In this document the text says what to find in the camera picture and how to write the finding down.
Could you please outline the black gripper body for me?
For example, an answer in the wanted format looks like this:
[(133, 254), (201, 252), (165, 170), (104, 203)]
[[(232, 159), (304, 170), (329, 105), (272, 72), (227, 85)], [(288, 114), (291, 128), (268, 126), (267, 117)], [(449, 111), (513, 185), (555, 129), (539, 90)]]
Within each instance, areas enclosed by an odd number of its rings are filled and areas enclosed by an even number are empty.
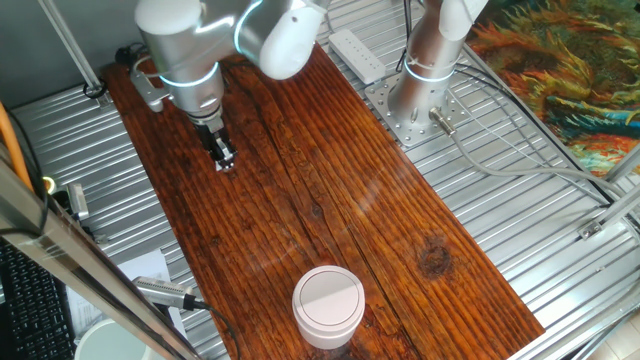
[(221, 131), (224, 129), (222, 121), (196, 123), (194, 128), (203, 145), (217, 145), (222, 142)]

